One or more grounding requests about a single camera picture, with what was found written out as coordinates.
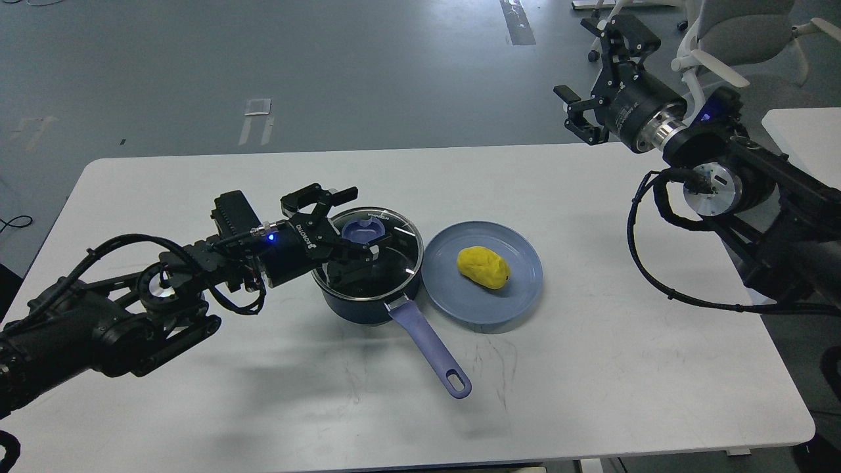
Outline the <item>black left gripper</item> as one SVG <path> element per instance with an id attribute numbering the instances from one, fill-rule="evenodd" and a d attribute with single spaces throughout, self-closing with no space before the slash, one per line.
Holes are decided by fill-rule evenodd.
<path id="1" fill-rule="evenodd" d="M 329 259 L 329 224 L 322 222 L 331 208 L 358 197 L 358 188 L 331 191 L 308 185 L 281 198 L 283 215 L 290 221 L 270 225 L 267 248 L 261 253 L 261 271 L 270 288 L 278 287 L 313 270 L 327 286 L 384 284 L 392 276 L 388 249 L 397 242 L 391 231 L 339 235 L 338 254 Z"/>

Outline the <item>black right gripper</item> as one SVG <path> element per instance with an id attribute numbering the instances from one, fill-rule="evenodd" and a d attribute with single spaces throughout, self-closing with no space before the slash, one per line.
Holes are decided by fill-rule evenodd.
<path id="1" fill-rule="evenodd" d="M 664 110 L 684 116 L 688 102 L 645 69 L 644 60 L 662 42 L 640 19 L 620 13 L 604 26 L 599 24 L 596 18 L 581 20 L 601 46 L 602 66 L 597 83 L 612 83 L 609 100 L 598 96 L 583 100 L 569 86 L 556 85 L 553 92 L 566 105 L 564 126 L 589 146 L 607 143 L 612 132 L 632 152 L 648 152 L 652 146 L 649 139 L 643 138 L 644 127 Z M 586 111 L 604 107 L 603 125 L 593 125 L 586 119 Z"/>

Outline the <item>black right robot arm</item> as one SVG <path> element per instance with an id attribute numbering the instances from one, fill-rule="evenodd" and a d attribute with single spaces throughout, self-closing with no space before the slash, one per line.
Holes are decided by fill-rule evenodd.
<path id="1" fill-rule="evenodd" d="M 644 66 L 660 39 L 633 15 L 581 24 L 600 45 L 601 71 L 586 99 L 566 85 L 555 87 L 568 114 L 565 128 L 589 146 L 616 135 L 631 152 L 657 150 L 667 165 L 643 177 L 627 219 L 627 244 L 641 275 L 669 299 L 698 307 L 839 315 L 839 190 L 751 140 L 732 87 L 715 90 L 686 120 L 686 100 Z M 709 302 L 658 281 L 643 266 L 635 240 L 648 192 L 664 221 L 717 234 L 738 256 L 745 287 L 770 303 Z"/>

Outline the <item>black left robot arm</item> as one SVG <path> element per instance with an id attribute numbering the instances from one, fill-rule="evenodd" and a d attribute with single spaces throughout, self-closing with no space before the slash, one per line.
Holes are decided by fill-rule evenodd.
<path id="1" fill-rule="evenodd" d="M 224 192 L 211 213 L 217 233 L 207 239 L 180 246 L 130 233 L 88 249 L 69 275 L 30 300 L 26 317 L 3 327 L 2 417 L 88 369 L 142 377 L 195 347 L 221 326 L 205 293 L 232 313 L 256 315 L 268 288 L 329 261 L 379 260 L 389 231 L 352 240 L 328 216 L 357 195 L 355 187 L 330 191 L 313 183 L 282 198 L 282 219 L 261 222 L 243 192 Z M 81 280 L 105 256 L 142 242 L 163 248 L 156 263 L 105 281 Z"/>

